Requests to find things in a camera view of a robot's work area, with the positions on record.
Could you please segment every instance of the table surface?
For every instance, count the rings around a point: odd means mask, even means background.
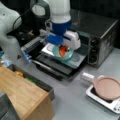
[[[43,102],[48,93],[8,68],[0,67],[0,91],[5,91],[21,120],[26,119]]]
[[[37,70],[34,64],[27,65],[24,70],[54,88],[56,96],[53,101],[54,120],[118,120],[119,115],[86,96],[86,90],[90,84],[81,78],[81,74],[88,72],[95,76],[102,74],[120,79],[119,62],[120,50],[114,49],[98,69],[86,65],[71,82],[57,81]]]

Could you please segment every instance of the wooden crate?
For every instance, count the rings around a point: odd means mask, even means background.
[[[49,94],[4,66],[0,67],[0,91],[7,93],[21,120],[52,120]]]

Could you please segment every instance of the frying pan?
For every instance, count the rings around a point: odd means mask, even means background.
[[[94,80],[85,80],[93,83],[97,95],[102,99],[115,100],[120,98],[120,82],[117,79],[113,77],[102,76]]]

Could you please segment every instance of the colorful object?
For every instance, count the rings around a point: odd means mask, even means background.
[[[68,47],[67,46],[60,46],[59,53],[60,53],[61,57],[64,57],[67,51],[68,51]]]
[[[59,49],[58,46],[54,46],[53,49],[52,49],[52,52],[53,52],[55,58],[57,58],[59,60],[69,60],[73,55],[73,51],[74,50],[70,48],[69,51],[65,52],[65,54],[64,54],[64,52],[60,53],[60,49]]]
[[[26,80],[28,80],[29,82],[33,83],[34,85],[36,85],[35,82],[33,82],[33,80],[29,79],[29,78],[26,78]]]
[[[18,75],[18,76],[23,77],[23,73],[22,73],[22,72],[20,72],[20,71],[15,71],[15,74],[16,74],[16,75]]]

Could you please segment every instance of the wall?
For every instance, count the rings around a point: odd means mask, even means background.
[[[120,0],[71,0],[71,7],[120,20]],[[120,24],[115,47],[120,48]]]

